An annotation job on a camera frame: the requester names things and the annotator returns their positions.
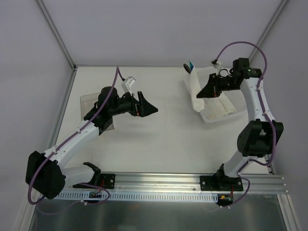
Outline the white perforated plastic basket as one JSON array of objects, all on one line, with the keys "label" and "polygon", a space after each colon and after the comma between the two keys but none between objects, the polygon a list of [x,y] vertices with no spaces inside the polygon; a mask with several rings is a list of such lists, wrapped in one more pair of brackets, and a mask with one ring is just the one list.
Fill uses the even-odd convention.
[{"label": "white perforated plastic basket", "polygon": [[206,124],[234,119],[246,113],[246,103],[240,90],[224,91],[217,98],[196,98],[207,84],[209,75],[217,73],[217,69],[212,66],[193,67],[184,77],[193,110],[200,114]]}]

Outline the right green circuit board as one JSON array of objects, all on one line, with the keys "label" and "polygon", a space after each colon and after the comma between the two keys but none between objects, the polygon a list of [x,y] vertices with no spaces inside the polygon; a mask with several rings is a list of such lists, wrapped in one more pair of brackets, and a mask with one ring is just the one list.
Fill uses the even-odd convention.
[{"label": "right green circuit board", "polygon": [[233,200],[233,196],[232,195],[221,195],[219,197],[220,200],[226,200],[226,201],[232,201]]}]

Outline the white paper napkin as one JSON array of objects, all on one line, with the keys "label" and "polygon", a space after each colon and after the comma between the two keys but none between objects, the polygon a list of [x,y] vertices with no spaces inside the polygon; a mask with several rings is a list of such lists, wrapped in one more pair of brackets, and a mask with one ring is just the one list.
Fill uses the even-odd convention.
[{"label": "white paper napkin", "polygon": [[196,67],[194,66],[189,74],[188,89],[190,90],[192,107],[195,111],[201,112],[204,109],[204,100],[197,98],[197,94],[201,91]]}]

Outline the left aluminium frame post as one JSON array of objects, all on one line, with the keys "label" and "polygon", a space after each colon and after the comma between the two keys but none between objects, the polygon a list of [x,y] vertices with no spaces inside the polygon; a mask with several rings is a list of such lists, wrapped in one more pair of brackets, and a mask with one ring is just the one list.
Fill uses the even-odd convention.
[{"label": "left aluminium frame post", "polygon": [[62,36],[60,35],[58,29],[57,29],[57,26],[49,12],[49,10],[47,9],[47,6],[45,4],[45,2],[43,0],[35,0],[35,3],[38,7],[38,9],[40,10],[46,24],[48,25],[53,37],[55,38],[58,46],[60,47],[66,61],[68,62],[70,68],[72,70],[75,70],[76,69],[76,64],[74,63],[73,61],[73,58],[70,54],[70,52],[68,51],[63,39],[62,39]]}]

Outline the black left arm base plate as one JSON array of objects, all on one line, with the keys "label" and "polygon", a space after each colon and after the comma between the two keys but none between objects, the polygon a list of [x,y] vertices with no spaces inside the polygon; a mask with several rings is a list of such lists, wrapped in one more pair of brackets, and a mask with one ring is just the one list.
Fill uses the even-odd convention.
[{"label": "black left arm base plate", "polygon": [[90,186],[85,186],[80,184],[75,184],[73,185],[73,188],[76,189],[96,189],[93,186],[99,186],[105,189],[114,189],[115,188],[115,182],[116,182],[116,174],[113,173],[101,173],[98,181],[94,182],[94,181],[90,181],[87,184]]}]

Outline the rolled napkin in basket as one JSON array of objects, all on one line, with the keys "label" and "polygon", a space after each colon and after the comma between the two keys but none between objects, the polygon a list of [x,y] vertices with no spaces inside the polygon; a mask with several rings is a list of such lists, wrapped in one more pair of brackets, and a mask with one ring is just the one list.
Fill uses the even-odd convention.
[{"label": "rolled napkin in basket", "polygon": [[221,93],[221,95],[218,97],[220,103],[222,104],[222,107],[225,110],[226,115],[234,114],[237,112],[234,105],[231,103],[229,98],[225,95],[225,93]]}]

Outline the iridescent rainbow steak knife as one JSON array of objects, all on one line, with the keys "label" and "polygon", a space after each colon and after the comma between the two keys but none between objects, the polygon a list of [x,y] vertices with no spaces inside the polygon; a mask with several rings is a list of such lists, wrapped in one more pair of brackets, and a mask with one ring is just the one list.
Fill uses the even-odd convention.
[{"label": "iridescent rainbow steak knife", "polygon": [[194,64],[191,61],[189,61],[189,67],[190,67],[191,70],[193,70],[193,68],[194,68]]}]

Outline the aluminium frame post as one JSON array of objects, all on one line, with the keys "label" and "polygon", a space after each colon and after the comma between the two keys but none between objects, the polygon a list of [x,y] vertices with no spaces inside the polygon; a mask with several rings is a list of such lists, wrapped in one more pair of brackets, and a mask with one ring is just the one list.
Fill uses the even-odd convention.
[{"label": "aluminium frame post", "polygon": [[35,0],[35,3],[38,7],[38,9],[40,10],[46,24],[48,25],[53,37],[55,38],[58,46],[60,47],[66,61],[68,62],[70,68],[72,70],[75,70],[76,69],[76,64],[74,63],[73,61],[73,58],[70,54],[70,52],[68,51],[63,39],[62,39],[62,36],[60,35],[58,29],[57,29],[57,26],[49,12],[49,10],[47,9],[47,6],[45,4],[45,2],[43,0]]},{"label": "aluminium frame post", "polygon": [[288,3],[288,0],[251,0],[249,2],[249,12],[245,14],[247,31],[243,40],[255,44],[255,46],[249,45],[249,51],[245,53],[251,64],[260,55],[256,47],[264,49],[265,42]]}]

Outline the left green circuit board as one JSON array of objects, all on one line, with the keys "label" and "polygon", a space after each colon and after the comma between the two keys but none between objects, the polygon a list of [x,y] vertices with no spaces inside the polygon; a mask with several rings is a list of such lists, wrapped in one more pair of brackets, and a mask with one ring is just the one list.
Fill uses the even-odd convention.
[{"label": "left green circuit board", "polygon": [[101,191],[94,191],[89,193],[89,198],[101,198],[102,192]]}]

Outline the aluminium front rail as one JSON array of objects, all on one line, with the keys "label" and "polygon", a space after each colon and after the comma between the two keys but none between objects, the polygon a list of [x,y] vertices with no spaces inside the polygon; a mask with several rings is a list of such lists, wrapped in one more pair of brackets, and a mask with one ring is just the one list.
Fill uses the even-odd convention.
[{"label": "aluminium front rail", "polygon": [[[113,173],[116,174],[114,191],[134,192],[202,192],[200,188],[200,174],[169,174],[169,173]],[[100,174],[94,175],[94,182],[98,181]],[[287,186],[283,177],[278,175],[244,175],[239,176],[242,180],[244,190],[251,193],[287,194]],[[68,177],[59,176],[58,182],[40,181],[35,189],[48,199],[57,197],[62,191],[73,188],[80,182],[70,183]],[[214,193],[237,193],[234,191],[205,191]]]}]

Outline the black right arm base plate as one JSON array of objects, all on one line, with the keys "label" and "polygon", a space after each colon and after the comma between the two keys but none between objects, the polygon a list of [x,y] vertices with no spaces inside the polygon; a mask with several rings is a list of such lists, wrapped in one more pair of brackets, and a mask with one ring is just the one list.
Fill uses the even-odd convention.
[{"label": "black right arm base plate", "polygon": [[216,174],[212,176],[200,176],[201,191],[234,191],[242,192],[244,190],[242,180],[227,176],[218,177]]}]

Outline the right aluminium frame post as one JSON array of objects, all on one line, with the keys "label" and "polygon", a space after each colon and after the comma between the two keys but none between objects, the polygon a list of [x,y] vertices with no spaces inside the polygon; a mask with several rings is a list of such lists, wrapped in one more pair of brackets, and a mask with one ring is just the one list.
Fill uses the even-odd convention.
[{"label": "right aluminium frame post", "polygon": [[243,40],[255,44],[255,46],[249,45],[249,51],[245,53],[251,64],[260,55],[256,47],[264,49],[265,42],[288,3],[288,0],[251,0],[249,2],[249,12],[245,14],[247,31]]}]

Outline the green circuit board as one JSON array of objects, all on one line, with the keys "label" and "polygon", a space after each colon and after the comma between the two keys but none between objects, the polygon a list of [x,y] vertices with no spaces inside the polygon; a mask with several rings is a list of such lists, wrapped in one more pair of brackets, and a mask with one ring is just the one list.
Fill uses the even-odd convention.
[{"label": "green circuit board", "polygon": [[89,193],[89,198],[101,198],[102,192],[101,191],[94,191]]},{"label": "green circuit board", "polygon": [[226,201],[232,201],[233,200],[233,196],[232,195],[221,195],[219,197],[220,200],[226,200]]}]

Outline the black metal spoon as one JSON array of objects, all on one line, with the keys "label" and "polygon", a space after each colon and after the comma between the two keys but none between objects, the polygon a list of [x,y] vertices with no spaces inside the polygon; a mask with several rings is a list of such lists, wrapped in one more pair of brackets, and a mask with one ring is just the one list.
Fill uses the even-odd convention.
[{"label": "black metal spoon", "polygon": [[191,73],[191,69],[190,69],[190,67],[189,67],[187,64],[183,64],[183,67],[184,67],[185,71],[186,71],[188,74]]}]

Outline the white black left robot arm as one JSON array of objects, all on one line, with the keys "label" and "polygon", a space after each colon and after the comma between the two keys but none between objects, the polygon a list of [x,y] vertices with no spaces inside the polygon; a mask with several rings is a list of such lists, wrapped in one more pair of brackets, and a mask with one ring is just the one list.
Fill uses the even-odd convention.
[{"label": "white black left robot arm", "polygon": [[126,92],[120,97],[116,88],[103,88],[97,102],[72,135],[42,153],[34,151],[29,156],[26,169],[28,193],[35,189],[43,197],[53,199],[65,188],[81,186],[83,183],[91,188],[99,186],[99,167],[90,162],[78,167],[67,167],[67,164],[88,142],[99,137],[112,125],[114,116],[128,113],[131,116],[146,117],[158,112],[141,91],[137,96],[135,98],[132,93]]}]

